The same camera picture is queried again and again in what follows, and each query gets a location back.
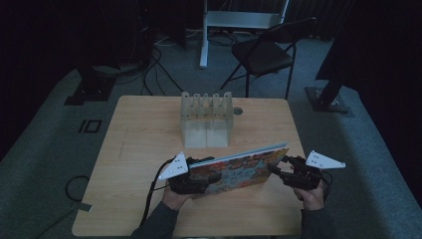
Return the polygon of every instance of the person's right hand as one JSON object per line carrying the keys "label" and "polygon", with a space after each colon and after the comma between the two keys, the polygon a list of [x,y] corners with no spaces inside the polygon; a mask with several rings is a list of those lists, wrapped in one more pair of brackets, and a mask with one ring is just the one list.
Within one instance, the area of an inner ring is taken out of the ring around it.
{"label": "person's right hand", "polygon": [[306,191],[295,187],[292,187],[292,189],[298,200],[304,203],[305,210],[320,210],[324,208],[322,180],[317,188],[313,190]]}

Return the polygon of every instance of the person's forearm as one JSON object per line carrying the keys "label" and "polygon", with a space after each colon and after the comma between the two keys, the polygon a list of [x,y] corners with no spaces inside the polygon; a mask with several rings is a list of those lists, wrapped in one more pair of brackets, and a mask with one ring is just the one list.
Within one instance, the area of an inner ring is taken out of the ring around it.
{"label": "person's forearm", "polygon": [[160,202],[142,226],[130,235],[131,239],[171,239],[179,211],[172,210]]}
{"label": "person's forearm", "polygon": [[337,238],[334,223],[325,208],[320,210],[302,210],[301,239],[314,238]]}

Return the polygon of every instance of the chair seat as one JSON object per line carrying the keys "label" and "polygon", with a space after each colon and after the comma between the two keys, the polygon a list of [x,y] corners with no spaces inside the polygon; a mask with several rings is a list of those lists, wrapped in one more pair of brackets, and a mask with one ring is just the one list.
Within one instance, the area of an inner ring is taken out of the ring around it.
{"label": "chair seat", "polygon": [[[258,40],[238,43],[232,47],[235,58],[242,62],[249,50]],[[273,42],[261,42],[249,56],[248,62],[243,64],[245,69],[253,75],[266,75],[277,70],[289,67],[293,58],[281,47]]]}

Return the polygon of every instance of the colorful book cover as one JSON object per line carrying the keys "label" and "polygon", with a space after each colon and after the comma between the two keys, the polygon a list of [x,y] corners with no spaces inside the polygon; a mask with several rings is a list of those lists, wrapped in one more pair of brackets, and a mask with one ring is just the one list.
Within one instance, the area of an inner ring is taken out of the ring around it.
{"label": "colorful book cover", "polygon": [[218,182],[208,186],[204,194],[195,198],[265,182],[271,175],[267,163],[278,164],[289,150],[286,145],[281,143],[190,164],[190,178],[206,178],[216,173],[222,175]]}

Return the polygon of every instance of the white bracket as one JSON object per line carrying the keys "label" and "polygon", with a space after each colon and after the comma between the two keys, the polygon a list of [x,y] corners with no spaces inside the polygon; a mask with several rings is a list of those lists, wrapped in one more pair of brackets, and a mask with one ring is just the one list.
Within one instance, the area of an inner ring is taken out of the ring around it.
{"label": "white bracket", "polygon": [[320,153],[312,151],[308,156],[306,164],[308,166],[316,167],[319,169],[329,169],[329,168],[344,168],[345,163],[336,161],[332,158],[324,156]]}
{"label": "white bracket", "polygon": [[186,158],[181,151],[168,165],[165,170],[158,176],[159,180],[168,179],[188,171]]}

